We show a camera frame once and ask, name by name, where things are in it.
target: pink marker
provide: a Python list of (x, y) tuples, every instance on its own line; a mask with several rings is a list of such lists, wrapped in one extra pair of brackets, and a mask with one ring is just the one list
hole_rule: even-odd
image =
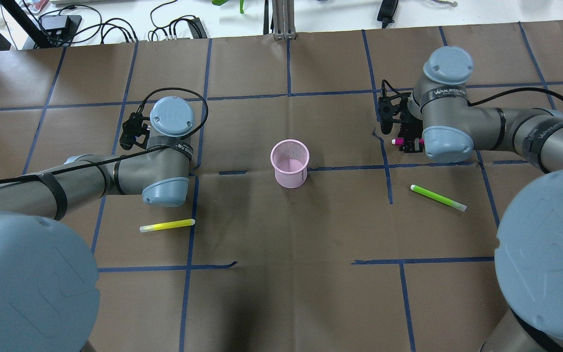
[[(403, 139), (402, 138), (395, 138), (392, 140), (392, 145), (402, 145), (403, 144)], [(425, 141), (421, 138), (420, 139), (420, 144), (425, 144)]]

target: green marker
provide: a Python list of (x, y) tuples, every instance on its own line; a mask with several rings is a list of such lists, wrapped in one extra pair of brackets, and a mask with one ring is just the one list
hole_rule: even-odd
[(456, 208), (457, 210), (462, 210), (463, 212), (466, 211), (466, 205), (463, 205), (462, 203), (458, 203), (455, 200), (451, 200), (449, 198), (441, 196), (440, 194), (433, 193), (432, 191), (430, 191), (428, 189), (424, 189), (423, 187), (420, 187), (420, 186), (417, 186), (417, 185), (411, 185), (410, 189), (413, 190), (414, 192), (418, 193), (418, 194), (422, 194), (423, 196), (425, 196), (427, 198), (431, 198), (431, 199), (436, 200), (440, 203), (446, 204), (449, 207)]

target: cardboard surface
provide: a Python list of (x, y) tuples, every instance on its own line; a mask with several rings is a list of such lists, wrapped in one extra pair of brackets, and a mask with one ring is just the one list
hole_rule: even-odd
[[(187, 204), (115, 196), (63, 221), (100, 267), (97, 350), (477, 350), (506, 308), (492, 262), (498, 220), (541, 173), (502, 152), (436, 165), (379, 132), (381, 80), (413, 87), (444, 43), (476, 62), (472, 101), (523, 85), (563, 94), (563, 22), (0, 53), (0, 178), (74, 154), (133, 153), (116, 130), (139, 100), (193, 89), (210, 116), (192, 138)], [(145, 114), (173, 94), (192, 98), (156, 94)], [(539, 93), (487, 106), (563, 111)], [(269, 160), (285, 138), (311, 154), (294, 190), (276, 183)], [(469, 209), (414, 194), (412, 183)], [(192, 228), (138, 232), (191, 217)]]

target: green object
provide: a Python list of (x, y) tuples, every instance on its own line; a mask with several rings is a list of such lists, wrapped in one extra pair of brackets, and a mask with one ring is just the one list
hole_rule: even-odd
[[(228, 1), (229, 0), (212, 0), (212, 5), (221, 6), (222, 4), (225, 4)], [(244, 0), (240, 0), (240, 13), (244, 14)]]
[(462, 203), (458, 203), (455, 200), (446, 198), (445, 196), (441, 196), (438, 193), (434, 193), (428, 189), (424, 189), (423, 187), (417, 186), (417, 185), (411, 185), (410, 189), (412, 191), (414, 191), (415, 193), (421, 194), (423, 196), (426, 196), (427, 198), (431, 198), (433, 200), (436, 200), (437, 202), (443, 203), (448, 205), (449, 207), (453, 207), (456, 208), (457, 210), (462, 210), (463, 212), (466, 211), (466, 205), (463, 205)]

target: pink basket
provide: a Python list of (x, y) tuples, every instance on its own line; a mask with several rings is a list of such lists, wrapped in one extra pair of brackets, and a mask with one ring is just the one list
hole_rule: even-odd
[(302, 185), (308, 178), (310, 152), (298, 140), (287, 139), (277, 143), (271, 151), (271, 163), (275, 168), (275, 179), (288, 189)]

